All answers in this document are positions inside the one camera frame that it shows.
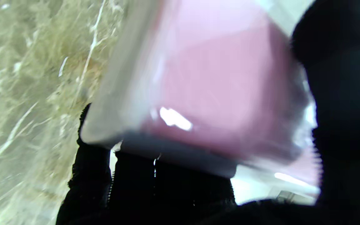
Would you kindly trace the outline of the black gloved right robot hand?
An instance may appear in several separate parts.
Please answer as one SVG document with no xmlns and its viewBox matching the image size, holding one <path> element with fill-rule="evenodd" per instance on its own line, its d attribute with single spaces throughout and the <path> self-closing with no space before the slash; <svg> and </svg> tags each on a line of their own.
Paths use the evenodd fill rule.
<svg viewBox="0 0 360 225">
<path fill-rule="evenodd" d="M 316 100 L 322 160 L 313 206 L 237 205 L 230 179 L 116 152 L 79 137 L 57 225 L 360 225 L 360 0 L 316 0 L 292 34 Z"/>
</svg>

